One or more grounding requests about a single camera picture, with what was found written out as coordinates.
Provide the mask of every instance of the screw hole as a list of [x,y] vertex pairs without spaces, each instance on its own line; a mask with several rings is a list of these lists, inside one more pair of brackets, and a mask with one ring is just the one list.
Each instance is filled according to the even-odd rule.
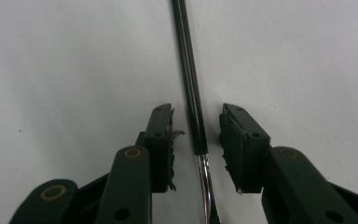
[[120,208],[115,212],[115,220],[123,221],[130,216],[130,210],[127,208]]
[[342,217],[342,215],[338,214],[337,212],[327,211],[324,214],[328,217],[328,219],[330,219],[336,223],[344,222],[344,218]]

